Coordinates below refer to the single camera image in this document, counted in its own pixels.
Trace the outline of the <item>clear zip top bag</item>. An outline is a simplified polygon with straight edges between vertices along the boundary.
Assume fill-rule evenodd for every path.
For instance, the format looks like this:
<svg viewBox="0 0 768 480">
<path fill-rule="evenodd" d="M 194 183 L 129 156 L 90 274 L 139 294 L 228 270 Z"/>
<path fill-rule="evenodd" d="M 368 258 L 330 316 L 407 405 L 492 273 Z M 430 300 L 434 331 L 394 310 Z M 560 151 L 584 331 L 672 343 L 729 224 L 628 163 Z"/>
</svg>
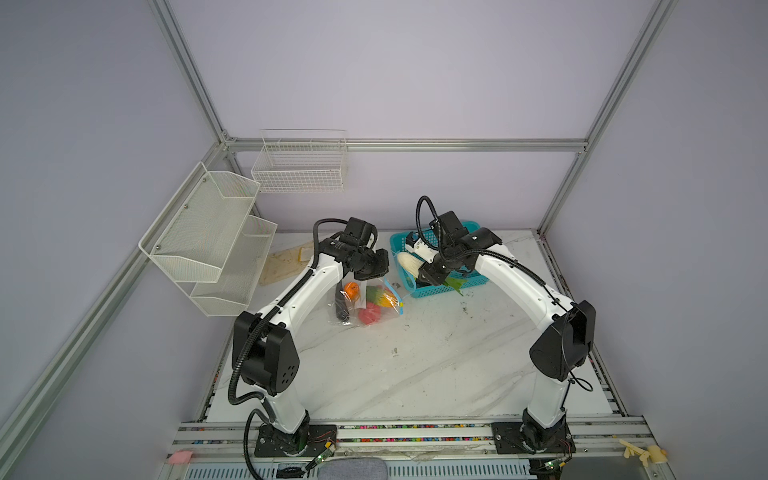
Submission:
<svg viewBox="0 0 768 480">
<path fill-rule="evenodd" d="M 371 326 L 404 315 L 404 302 L 386 278 L 340 281 L 332 300 L 335 318 L 345 326 Z"/>
</svg>

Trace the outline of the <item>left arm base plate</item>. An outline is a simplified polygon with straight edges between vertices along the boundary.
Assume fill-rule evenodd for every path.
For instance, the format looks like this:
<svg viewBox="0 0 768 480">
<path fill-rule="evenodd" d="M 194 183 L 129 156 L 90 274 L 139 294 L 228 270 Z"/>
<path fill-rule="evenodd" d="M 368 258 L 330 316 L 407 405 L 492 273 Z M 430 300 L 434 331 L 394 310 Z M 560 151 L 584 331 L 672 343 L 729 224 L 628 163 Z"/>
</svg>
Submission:
<svg viewBox="0 0 768 480">
<path fill-rule="evenodd" d="M 336 443 L 338 428 L 331 424 L 307 424 L 293 433 L 284 433 L 271 425 L 262 425 L 253 447 L 257 458 L 315 457 Z"/>
</svg>

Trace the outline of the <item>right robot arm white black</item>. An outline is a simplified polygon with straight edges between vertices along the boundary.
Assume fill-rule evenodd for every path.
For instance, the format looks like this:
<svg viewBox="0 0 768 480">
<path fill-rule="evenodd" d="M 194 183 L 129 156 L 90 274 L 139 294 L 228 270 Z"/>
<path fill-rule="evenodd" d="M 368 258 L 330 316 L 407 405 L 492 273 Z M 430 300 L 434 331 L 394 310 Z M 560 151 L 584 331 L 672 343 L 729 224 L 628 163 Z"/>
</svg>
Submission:
<svg viewBox="0 0 768 480">
<path fill-rule="evenodd" d="M 532 397 L 522 414 L 518 442 L 528 452 L 544 452 L 566 433 L 565 402 L 573 370 L 592 351 L 596 310 L 555 292 L 532 269 L 520 263 L 491 230 L 469 231 L 449 211 L 430 223 L 431 242 L 422 229 L 406 237 L 406 254 L 416 260 L 409 271 L 423 284 L 438 286 L 461 269 L 486 277 L 526 313 L 539 331 L 529 349 L 536 369 Z"/>
</svg>

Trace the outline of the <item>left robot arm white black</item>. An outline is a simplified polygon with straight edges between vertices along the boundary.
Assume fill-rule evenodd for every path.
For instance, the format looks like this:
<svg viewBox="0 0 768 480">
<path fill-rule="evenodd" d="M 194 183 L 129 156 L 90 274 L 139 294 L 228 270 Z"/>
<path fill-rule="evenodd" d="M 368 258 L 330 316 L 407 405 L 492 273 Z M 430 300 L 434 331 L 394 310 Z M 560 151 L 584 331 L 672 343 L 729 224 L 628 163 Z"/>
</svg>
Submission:
<svg viewBox="0 0 768 480">
<path fill-rule="evenodd" d="M 389 257 L 375 247 L 377 239 L 377 228 L 355 217 L 315 222 L 308 265 L 275 300 L 235 320 L 227 387 L 231 405 L 259 402 L 262 421 L 285 435 L 304 428 L 309 414 L 292 387 L 300 367 L 293 335 L 346 275 L 357 281 L 385 276 Z"/>
</svg>

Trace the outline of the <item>green toy vegetable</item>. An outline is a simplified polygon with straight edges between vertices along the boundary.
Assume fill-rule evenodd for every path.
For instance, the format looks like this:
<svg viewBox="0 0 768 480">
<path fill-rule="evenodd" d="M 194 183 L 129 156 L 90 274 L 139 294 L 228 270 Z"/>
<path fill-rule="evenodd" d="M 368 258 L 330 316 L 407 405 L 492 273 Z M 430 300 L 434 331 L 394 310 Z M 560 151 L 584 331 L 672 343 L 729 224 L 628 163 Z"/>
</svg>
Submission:
<svg viewBox="0 0 768 480">
<path fill-rule="evenodd" d="M 397 309 L 400 306 L 395 293 L 386 286 L 367 286 L 366 301 L 381 308 Z"/>
</svg>

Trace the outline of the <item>teal plastic basket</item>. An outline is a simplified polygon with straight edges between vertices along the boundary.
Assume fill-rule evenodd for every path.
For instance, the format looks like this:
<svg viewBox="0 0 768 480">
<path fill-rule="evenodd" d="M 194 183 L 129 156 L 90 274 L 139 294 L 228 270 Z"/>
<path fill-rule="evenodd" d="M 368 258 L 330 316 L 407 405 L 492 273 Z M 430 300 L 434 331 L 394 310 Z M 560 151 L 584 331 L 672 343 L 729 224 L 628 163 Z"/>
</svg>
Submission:
<svg viewBox="0 0 768 480">
<path fill-rule="evenodd" d="M 461 263 L 443 263 L 439 250 L 426 251 L 429 244 L 437 245 L 433 230 L 420 235 L 417 230 L 402 231 L 391 235 L 390 252 L 395 260 L 395 270 L 406 293 L 413 298 L 426 298 L 443 293 L 458 293 L 485 285 L 489 279 Z M 401 253 L 425 262 L 426 270 L 420 267 L 407 269 L 398 260 Z"/>
</svg>

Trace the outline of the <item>red toy fruit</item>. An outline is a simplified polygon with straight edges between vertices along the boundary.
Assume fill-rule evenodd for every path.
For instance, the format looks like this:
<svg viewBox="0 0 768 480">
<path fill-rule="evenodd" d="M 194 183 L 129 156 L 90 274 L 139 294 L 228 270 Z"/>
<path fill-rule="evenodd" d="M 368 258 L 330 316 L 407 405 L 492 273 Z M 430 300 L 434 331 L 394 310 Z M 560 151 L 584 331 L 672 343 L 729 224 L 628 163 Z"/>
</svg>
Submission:
<svg viewBox="0 0 768 480">
<path fill-rule="evenodd" d="M 372 302 L 367 302 L 364 308 L 357 311 L 357 317 L 363 325 L 373 325 L 382 320 L 384 313 L 385 309 L 383 307 Z"/>
</svg>

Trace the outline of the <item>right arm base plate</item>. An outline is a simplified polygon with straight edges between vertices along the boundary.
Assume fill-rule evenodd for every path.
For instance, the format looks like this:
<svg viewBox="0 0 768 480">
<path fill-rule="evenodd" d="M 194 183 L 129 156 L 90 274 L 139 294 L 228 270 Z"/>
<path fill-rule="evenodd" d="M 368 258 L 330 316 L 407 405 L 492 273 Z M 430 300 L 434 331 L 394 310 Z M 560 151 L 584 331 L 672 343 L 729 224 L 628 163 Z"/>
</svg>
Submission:
<svg viewBox="0 0 768 480">
<path fill-rule="evenodd" d="M 563 417 L 550 428 L 535 422 L 495 422 L 492 437 L 498 454 L 573 454 L 573 437 Z"/>
</svg>

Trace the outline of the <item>orange toy tangerine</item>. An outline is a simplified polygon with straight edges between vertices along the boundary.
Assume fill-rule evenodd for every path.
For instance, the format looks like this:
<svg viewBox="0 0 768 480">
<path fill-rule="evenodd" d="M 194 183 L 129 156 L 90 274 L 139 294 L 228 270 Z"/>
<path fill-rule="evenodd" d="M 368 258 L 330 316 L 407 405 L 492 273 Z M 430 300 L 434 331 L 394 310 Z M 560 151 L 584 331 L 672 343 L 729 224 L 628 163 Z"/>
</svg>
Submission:
<svg viewBox="0 0 768 480">
<path fill-rule="evenodd" d="M 356 282 L 348 282 L 343 286 L 343 292 L 347 300 L 356 302 L 360 298 L 360 286 Z"/>
</svg>

